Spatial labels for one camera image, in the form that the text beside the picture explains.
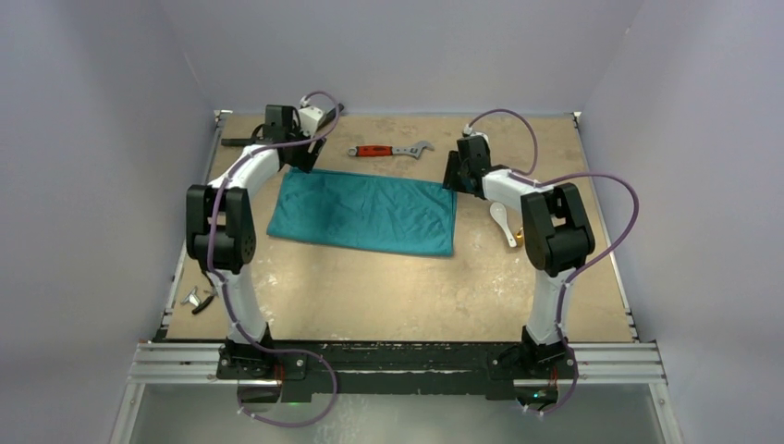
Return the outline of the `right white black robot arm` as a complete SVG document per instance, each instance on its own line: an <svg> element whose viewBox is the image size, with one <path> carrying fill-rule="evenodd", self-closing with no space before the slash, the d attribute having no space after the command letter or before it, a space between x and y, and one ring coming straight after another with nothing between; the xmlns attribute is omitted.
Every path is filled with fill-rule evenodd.
<svg viewBox="0 0 784 444"><path fill-rule="evenodd" d="M569 182L544 185L493 166L487 137L479 132L457 140L448 154L443 185L520 214L524 250L536 273L532 310L512 355L526 374L543 375L566 354L572 275L595 249L578 188Z"/></svg>

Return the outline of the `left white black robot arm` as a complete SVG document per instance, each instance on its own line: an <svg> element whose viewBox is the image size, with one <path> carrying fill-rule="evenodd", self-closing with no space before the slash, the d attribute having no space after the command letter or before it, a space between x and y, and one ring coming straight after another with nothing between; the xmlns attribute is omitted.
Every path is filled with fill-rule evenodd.
<svg viewBox="0 0 784 444"><path fill-rule="evenodd" d="M198 262L228 316L223 364L240 366L254 378L273 372L278 352L251 282L257 241L251 200L284 166L312 171L325 144L314 136L341 109L267 106L263 123L248 138L229 141L242 152L228 170L205 185L190 186L186 193L187 254Z"/></svg>

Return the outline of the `teal cloth napkin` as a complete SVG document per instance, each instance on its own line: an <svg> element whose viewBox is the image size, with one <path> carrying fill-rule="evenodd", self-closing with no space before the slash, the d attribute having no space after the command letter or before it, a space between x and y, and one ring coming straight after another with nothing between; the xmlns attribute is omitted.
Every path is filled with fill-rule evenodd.
<svg viewBox="0 0 784 444"><path fill-rule="evenodd" d="M379 253L450 257L457 195L441 184L315 169L283 178L266 234Z"/></svg>

